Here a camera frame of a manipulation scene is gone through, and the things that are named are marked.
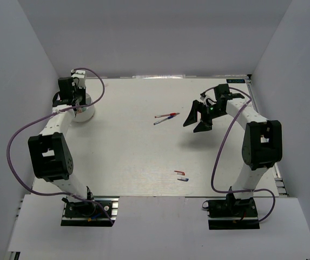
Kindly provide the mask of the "red pen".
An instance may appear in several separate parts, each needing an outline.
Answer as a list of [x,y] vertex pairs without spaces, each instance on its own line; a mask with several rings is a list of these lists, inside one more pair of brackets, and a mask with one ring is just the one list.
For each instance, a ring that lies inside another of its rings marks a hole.
[[177,115],[180,115],[180,113],[170,113],[170,114],[164,114],[164,115],[156,115],[156,116],[154,116],[154,118],[165,118],[165,117],[177,116]]

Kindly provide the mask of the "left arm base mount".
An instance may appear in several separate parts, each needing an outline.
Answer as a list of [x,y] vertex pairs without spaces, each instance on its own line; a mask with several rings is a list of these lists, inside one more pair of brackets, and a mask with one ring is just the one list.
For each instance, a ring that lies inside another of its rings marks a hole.
[[61,226],[73,227],[112,227],[116,220],[119,197],[94,197],[98,205],[85,202],[70,202],[67,198],[64,201],[64,208],[61,218]]

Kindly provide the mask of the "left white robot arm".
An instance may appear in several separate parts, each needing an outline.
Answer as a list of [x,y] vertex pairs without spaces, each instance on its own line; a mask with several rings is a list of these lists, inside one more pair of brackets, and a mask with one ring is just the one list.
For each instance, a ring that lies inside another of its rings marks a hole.
[[91,216],[96,203],[88,198],[88,188],[73,174],[74,163],[65,136],[72,122],[86,122],[95,114],[91,97],[85,87],[79,87],[78,77],[58,79],[60,91],[52,102],[55,113],[37,136],[31,136],[28,147],[34,174],[38,179],[57,186],[62,192],[82,199],[77,209],[84,216]]

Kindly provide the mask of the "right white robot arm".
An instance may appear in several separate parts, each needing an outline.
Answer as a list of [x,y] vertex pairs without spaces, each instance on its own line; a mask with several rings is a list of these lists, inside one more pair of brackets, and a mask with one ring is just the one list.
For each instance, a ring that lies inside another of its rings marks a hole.
[[242,142],[243,166],[235,183],[225,191],[233,194],[227,200],[226,210],[232,216],[240,215],[246,208],[243,200],[253,197],[263,175],[282,159],[282,125],[260,115],[251,105],[252,98],[245,92],[219,84],[212,87],[215,98],[206,92],[194,100],[184,126],[196,124],[194,132],[206,132],[213,128],[213,120],[231,116],[232,124],[238,123],[244,130]]

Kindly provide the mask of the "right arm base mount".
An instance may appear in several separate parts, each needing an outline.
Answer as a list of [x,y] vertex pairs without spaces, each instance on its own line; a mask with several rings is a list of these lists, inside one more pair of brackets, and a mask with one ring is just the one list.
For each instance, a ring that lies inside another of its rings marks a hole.
[[211,199],[202,203],[208,213],[210,230],[258,230],[258,212],[253,198],[231,201]]

